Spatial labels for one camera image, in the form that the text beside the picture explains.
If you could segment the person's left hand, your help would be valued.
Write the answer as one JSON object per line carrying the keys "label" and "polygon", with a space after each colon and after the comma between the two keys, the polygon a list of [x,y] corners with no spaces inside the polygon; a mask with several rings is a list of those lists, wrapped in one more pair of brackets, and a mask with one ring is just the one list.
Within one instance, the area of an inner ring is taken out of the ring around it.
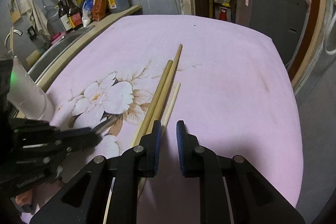
{"label": "person's left hand", "polygon": [[64,183],[61,180],[51,184],[41,184],[19,194],[14,198],[14,202],[24,211],[34,213],[44,206],[63,186]]}

